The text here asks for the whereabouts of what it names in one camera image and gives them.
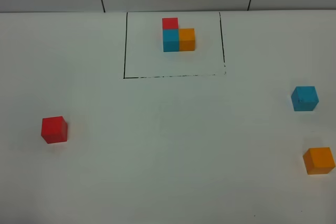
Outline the blue template block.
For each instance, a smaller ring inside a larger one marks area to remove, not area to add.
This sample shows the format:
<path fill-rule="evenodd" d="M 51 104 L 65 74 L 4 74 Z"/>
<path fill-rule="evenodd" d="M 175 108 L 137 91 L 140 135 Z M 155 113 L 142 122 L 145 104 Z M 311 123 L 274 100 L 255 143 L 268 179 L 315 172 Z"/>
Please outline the blue template block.
<path fill-rule="evenodd" d="M 178 29 L 163 30 L 163 51 L 175 52 L 180 50 L 180 39 Z"/>

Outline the orange template block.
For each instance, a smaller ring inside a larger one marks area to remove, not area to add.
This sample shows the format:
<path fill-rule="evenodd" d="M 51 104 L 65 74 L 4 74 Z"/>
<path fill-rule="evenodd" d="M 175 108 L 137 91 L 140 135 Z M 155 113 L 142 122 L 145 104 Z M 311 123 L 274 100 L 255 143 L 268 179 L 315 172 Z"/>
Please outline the orange template block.
<path fill-rule="evenodd" d="M 196 48 L 196 38 L 194 28 L 181 28 L 179 33 L 179 50 L 194 51 Z"/>

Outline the red template block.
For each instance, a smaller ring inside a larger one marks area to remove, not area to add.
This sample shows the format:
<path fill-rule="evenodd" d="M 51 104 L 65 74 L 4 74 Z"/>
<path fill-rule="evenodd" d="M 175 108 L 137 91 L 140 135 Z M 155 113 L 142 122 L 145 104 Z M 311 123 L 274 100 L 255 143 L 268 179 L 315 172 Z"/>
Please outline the red template block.
<path fill-rule="evenodd" d="M 173 18 L 162 18 L 162 29 L 178 29 L 179 28 L 179 21 L 177 17 Z"/>

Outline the blue loose block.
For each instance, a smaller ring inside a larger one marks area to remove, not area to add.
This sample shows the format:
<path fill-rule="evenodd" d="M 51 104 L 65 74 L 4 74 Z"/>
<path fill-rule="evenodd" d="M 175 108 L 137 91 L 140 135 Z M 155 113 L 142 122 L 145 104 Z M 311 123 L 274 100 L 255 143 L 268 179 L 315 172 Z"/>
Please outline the blue loose block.
<path fill-rule="evenodd" d="M 313 111 L 319 103 L 315 86 L 296 86 L 291 101 L 294 111 Z"/>

